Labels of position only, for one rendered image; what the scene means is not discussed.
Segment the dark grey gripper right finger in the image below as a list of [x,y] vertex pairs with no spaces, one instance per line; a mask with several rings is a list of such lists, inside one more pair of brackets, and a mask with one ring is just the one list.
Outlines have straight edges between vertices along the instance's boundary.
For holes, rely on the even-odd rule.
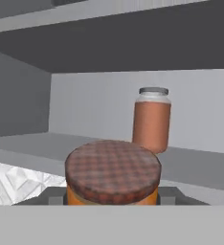
[[208,206],[208,203],[186,196],[177,187],[159,187],[157,196],[158,205],[174,206]]

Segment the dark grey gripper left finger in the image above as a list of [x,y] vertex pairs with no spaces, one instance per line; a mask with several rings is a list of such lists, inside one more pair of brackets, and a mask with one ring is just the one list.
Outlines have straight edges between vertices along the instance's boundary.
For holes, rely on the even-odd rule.
[[54,205],[62,206],[67,204],[67,195],[65,187],[48,187],[38,196],[21,201],[18,205]]

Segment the jam jar with checked lid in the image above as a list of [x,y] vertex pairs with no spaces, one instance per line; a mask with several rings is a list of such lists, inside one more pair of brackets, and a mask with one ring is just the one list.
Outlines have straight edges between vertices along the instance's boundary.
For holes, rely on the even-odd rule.
[[162,165],[152,152],[124,141],[96,141],[65,161],[70,205],[154,205]]

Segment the grey open cabinet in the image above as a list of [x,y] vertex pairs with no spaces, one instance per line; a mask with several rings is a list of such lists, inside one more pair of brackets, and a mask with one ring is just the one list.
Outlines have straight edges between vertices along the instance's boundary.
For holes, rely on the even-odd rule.
[[88,0],[3,17],[0,53],[51,74],[56,134],[127,140],[139,89],[166,87],[163,180],[224,205],[224,0]]

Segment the brown jar with grey lid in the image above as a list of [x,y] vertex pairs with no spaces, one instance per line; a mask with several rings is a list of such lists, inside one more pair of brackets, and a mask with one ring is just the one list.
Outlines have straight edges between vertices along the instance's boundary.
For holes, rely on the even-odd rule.
[[134,106],[132,142],[155,154],[168,148],[171,101],[164,87],[142,87]]

